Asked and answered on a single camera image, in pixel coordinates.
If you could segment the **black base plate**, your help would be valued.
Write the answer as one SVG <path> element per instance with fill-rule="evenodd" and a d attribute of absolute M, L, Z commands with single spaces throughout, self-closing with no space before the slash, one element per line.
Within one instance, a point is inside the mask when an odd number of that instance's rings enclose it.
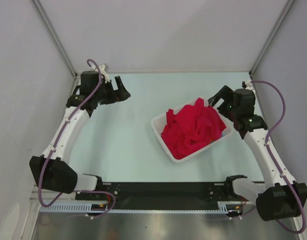
<path fill-rule="evenodd" d="M 243 206 L 241 196 L 228 190 L 224 182 L 104 182 L 100 193 L 80 193 L 77 201 L 105 201 L 113 194 L 114 210 L 204 211 L 217 210 L 218 202 Z"/>

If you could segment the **red t shirt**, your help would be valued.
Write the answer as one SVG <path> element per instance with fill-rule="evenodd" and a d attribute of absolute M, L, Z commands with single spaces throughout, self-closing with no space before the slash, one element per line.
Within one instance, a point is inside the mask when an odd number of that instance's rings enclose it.
<path fill-rule="evenodd" d="M 166 125 L 161 138 L 176 160 L 181 160 L 208 146 L 211 138 L 222 134 L 226 125 L 217 111 L 205 106 L 198 98 L 194 104 L 186 104 L 175 114 L 166 112 Z"/>

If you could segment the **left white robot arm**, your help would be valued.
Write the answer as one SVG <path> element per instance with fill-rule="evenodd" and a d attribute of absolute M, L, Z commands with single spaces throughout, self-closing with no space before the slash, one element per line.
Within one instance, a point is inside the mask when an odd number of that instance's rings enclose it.
<path fill-rule="evenodd" d="M 101 105 L 122 102 L 131 97 L 120 76 L 115 76 L 117 89 L 104 73 L 84 71 L 80 84 L 66 103 L 63 120 L 51 143 L 40 156 L 33 156 L 29 167 L 36 185 L 44 190 L 70 194 L 86 191 L 93 200 L 100 199 L 104 187 L 100 177 L 78 173 L 69 165 L 75 142 L 93 111 Z"/>

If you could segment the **right aluminium frame post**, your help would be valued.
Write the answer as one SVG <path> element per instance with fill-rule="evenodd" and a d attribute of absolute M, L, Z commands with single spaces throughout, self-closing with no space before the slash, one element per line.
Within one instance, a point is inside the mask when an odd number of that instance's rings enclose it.
<path fill-rule="evenodd" d="M 292 10 L 294 4 L 296 3 L 296 0 L 287 0 L 281 13 L 279 14 L 272 30 L 270 31 L 268 37 L 266 38 L 266 41 L 263 45 L 263 47 L 261 48 L 259 54 L 257 55 L 254 63 L 252 64 L 251 69 L 249 70 L 249 76 L 252 78 L 253 75 L 255 74 L 255 72 L 257 71 L 259 65 L 261 64 L 264 56 L 266 55 L 266 53 L 268 52 L 271 44 L 273 43 L 273 41 L 275 40 L 280 28 L 282 27 L 282 25 L 284 24 L 286 18 L 288 17 L 290 11 Z"/>

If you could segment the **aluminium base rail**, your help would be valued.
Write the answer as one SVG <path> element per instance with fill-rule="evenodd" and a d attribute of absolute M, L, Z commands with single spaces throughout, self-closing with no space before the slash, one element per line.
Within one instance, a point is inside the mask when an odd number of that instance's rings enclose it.
<path fill-rule="evenodd" d="M 33 189 L 29 198 L 29 202 L 32 203 L 39 203 L 39 196 L 38 196 L 38 186 L 36 184 L 33 185 Z M 54 200 L 59 192 L 51 191 L 51 190 L 41 190 L 42 200 L 45 204 L 49 204 L 52 200 Z M 66 203 L 70 201 L 75 201 L 76 193 L 62 193 L 60 197 L 55 201 L 56 203 Z"/>

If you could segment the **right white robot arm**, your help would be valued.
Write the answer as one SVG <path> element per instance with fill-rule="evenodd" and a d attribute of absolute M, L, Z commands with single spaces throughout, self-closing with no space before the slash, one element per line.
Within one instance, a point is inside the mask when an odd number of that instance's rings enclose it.
<path fill-rule="evenodd" d="M 243 175 L 229 176 L 224 195 L 230 201 L 242 196 L 252 202 L 264 221 L 303 217 L 307 186 L 296 181 L 274 149 L 264 119 L 254 113 L 254 91 L 251 86 L 232 90 L 225 85 L 208 99 L 212 107 L 223 100 L 217 107 L 218 113 L 233 122 L 234 129 L 252 151 L 264 179 L 261 187 Z"/>

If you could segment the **aluminium frame post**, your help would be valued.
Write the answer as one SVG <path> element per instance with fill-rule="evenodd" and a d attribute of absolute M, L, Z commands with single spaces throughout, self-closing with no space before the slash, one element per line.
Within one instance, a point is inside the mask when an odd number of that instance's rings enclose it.
<path fill-rule="evenodd" d="M 42 3 L 40 0 L 30 0 L 30 3 L 32 4 L 34 10 L 36 11 L 39 19 L 41 20 L 43 26 L 45 27 L 46 32 L 48 33 L 51 41 L 53 42 L 57 52 L 59 53 L 62 61 L 64 62 L 66 68 L 72 75 L 72 77 L 75 79 L 77 77 L 77 73 L 75 71 L 75 68 L 72 64 L 72 61 L 70 60 L 64 45 L 62 44 L 46 10 L 44 9 Z"/>
<path fill-rule="evenodd" d="M 264 56 L 266 55 L 266 53 L 268 52 L 271 44 L 273 43 L 273 41 L 275 40 L 280 28 L 282 27 L 282 25 L 284 24 L 286 18 L 288 17 L 290 11 L 292 10 L 294 4 L 296 3 L 296 0 L 287 0 L 281 13 L 279 14 L 272 30 L 270 31 L 268 37 L 266 38 L 266 41 L 263 45 L 263 47 L 261 48 L 259 54 L 257 55 L 254 63 L 252 64 L 251 69 L 249 70 L 249 76 L 252 78 L 253 75 L 255 74 L 255 72 L 257 71 L 259 65 L 261 64 Z"/>

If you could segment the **teal t shirt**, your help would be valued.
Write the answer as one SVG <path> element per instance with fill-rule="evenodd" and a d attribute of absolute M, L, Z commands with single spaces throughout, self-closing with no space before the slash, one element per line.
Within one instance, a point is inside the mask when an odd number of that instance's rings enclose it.
<path fill-rule="evenodd" d="M 217 134 L 217 135 L 215 135 L 215 136 L 212 138 L 212 141 L 213 141 L 213 142 L 216 142 L 216 141 L 220 140 L 222 137 L 223 137 L 223 134 L 222 134 L 222 133 Z"/>

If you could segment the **left aluminium frame post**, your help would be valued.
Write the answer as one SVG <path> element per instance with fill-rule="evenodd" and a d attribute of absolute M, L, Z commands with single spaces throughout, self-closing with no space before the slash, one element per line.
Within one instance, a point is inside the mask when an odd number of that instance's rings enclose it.
<path fill-rule="evenodd" d="M 39 19 L 41 20 L 43 26 L 45 27 L 46 32 L 48 33 L 51 41 L 53 42 L 57 52 L 59 53 L 62 61 L 64 62 L 66 68 L 72 75 L 72 77 L 75 79 L 77 77 L 77 73 L 75 71 L 75 68 L 72 64 L 72 61 L 70 60 L 64 45 L 62 44 L 46 10 L 44 9 L 42 3 L 40 0 L 30 0 L 30 3 L 32 4 L 34 10 L 36 11 Z"/>

